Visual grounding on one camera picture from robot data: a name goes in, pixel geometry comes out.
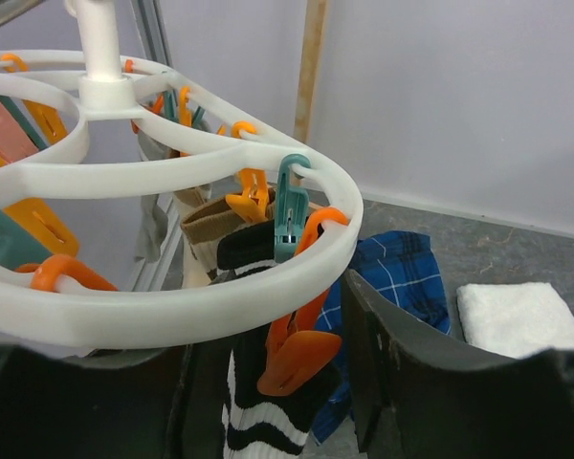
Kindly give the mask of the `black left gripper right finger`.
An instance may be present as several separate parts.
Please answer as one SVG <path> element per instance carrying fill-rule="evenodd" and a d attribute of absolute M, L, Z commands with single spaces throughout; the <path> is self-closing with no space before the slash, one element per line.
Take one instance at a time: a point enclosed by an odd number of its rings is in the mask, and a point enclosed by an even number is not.
<path fill-rule="evenodd" d="M 574 458 L 574 351 L 515 360 L 342 275 L 355 433 L 370 458 Z"/>

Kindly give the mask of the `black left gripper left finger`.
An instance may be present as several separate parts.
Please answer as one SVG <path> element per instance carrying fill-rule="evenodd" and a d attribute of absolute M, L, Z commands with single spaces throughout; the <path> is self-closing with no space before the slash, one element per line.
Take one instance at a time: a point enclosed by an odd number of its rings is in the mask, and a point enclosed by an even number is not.
<path fill-rule="evenodd" d="M 193 346 L 55 360 L 0 346 L 0 458 L 219 458 Z"/>

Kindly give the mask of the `black white striped sock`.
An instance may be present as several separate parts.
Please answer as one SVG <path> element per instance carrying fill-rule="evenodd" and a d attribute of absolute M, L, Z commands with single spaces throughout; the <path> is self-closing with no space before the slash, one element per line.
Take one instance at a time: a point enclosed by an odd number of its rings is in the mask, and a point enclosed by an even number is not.
<path fill-rule="evenodd" d="M 338 336 L 266 324 L 238 335 L 229 353 L 221 412 L 223 458 L 298 458 L 315 418 L 342 378 Z"/>

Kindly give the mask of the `orange clothes peg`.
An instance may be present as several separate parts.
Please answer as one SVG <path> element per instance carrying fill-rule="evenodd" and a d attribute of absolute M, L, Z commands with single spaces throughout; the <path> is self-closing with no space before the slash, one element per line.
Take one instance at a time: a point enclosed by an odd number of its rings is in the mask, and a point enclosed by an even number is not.
<path fill-rule="evenodd" d="M 295 393 L 338 354 L 342 339 L 315 329 L 328 290 L 291 315 L 272 322 L 266 338 L 266 367 L 256 388 L 271 397 Z"/>

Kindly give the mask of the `teal clothes peg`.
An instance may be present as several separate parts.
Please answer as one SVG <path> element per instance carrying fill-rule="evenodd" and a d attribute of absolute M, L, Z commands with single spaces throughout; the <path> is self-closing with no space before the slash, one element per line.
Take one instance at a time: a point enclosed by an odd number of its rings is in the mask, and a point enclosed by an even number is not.
<path fill-rule="evenodd" d="M 292 166 L 309 168 L 308 158 L 291 154 L 282 159 L 277 176 L 274 219 L 274 260 L 283 263 L 295 255 L 308 215 L 309 196 L 305 188 L 291 183 Z"/>

